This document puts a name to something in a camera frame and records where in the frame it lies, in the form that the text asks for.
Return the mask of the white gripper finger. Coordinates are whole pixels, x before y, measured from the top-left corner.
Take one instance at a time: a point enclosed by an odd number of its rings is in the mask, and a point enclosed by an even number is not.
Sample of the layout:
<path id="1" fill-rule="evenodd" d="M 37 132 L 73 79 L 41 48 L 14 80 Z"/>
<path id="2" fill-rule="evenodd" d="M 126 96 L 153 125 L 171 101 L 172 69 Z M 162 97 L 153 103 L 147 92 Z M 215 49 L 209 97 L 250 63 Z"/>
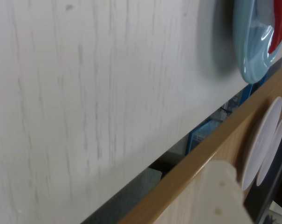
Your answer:
<path id="1" fill-rule="evenodd" d="M 192 224 L 251 224 L 243 205 L 236 169 L 226 161 L 211 161 L 201 171 Z"/>

